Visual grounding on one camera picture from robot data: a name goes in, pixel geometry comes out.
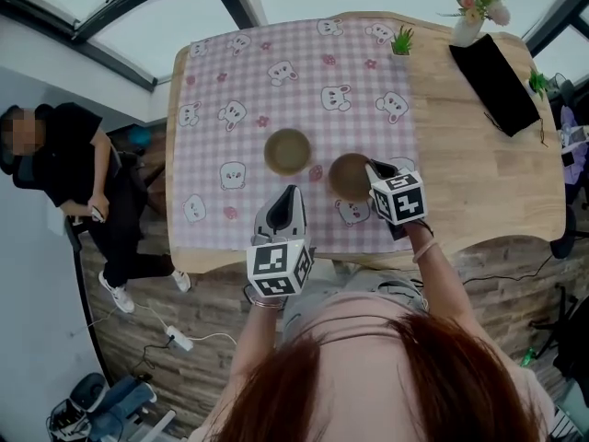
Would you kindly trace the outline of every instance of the woman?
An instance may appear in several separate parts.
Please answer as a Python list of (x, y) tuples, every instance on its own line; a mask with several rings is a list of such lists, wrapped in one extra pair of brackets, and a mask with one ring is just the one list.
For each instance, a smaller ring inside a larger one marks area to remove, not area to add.
[(361, 270), (339, 293), (309, 280), (274, 349), (278, 311), (259, 298), (190, 442), (546, 439), (548, 394), (477, 323), (429, 228), (405, 228), (427, 302), (390, 271)]

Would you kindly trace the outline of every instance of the red hair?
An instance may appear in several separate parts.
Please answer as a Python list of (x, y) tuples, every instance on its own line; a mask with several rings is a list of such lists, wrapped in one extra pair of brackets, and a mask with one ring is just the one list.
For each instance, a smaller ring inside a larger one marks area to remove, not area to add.
[[(408, 315), (387, 325), (407, 352), (425, 439), (537, 442), (540, 417), (522, 404), (490, 345), (451, 320)], [(318, 386), (320, 342), (299, 337), (249, 376), (214, 442), (306, 442)]]

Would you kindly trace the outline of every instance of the small succulent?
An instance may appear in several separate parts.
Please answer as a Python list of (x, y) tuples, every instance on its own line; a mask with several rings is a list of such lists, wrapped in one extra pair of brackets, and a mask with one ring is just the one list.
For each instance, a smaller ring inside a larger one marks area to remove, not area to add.
[(528, 83), (530, 84), (530, 88), (538, 93), (540, 99), (544, 99), (544, 92), (546, 92), (549, 84), (548, 80), (544, 77), (544, 74), (540, 74), (532, 69)]
[(411, 50), (411, 38), (413, 37), (413, 29), (403, 29), (401, 28), (398, 31), (398, 34), (395, 35), (395, 40), (390, 42), (390, 47), (393, 50), (393, 53), (396, 55), (409, 55)]

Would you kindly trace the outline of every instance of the potted plant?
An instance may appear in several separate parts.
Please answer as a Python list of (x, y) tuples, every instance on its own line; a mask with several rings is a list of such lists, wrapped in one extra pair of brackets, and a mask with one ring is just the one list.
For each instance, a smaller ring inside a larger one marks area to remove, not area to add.
[(413, 29), (404, 29), (401, 25), (398, 34), (395, 35), (395, 40), (390, 42), (390, 47), (393, 50), (393, 53), (395, 55), (409, 55), (411, 46), (413, 45), (411, 42), (412, 37)]
[(544, 74), (536, 72), (534, 69), (530, 71), (530, 78), (525, 83), (525, 90), (530, 97), (534, 97), (536, 94), (540, 96), (540, 99), (544, 99), (544, 93), (549, 85), (548, 80), (544, 77)]
[(467, 47), (475, 40), (485, 19), (498, 25), (509, 24), (509, 10), (502, 0), (456, 0), (459, 9), (456, 13), (442, 14), (443, 17), (459, 17), (452, 31), (452, 44)]

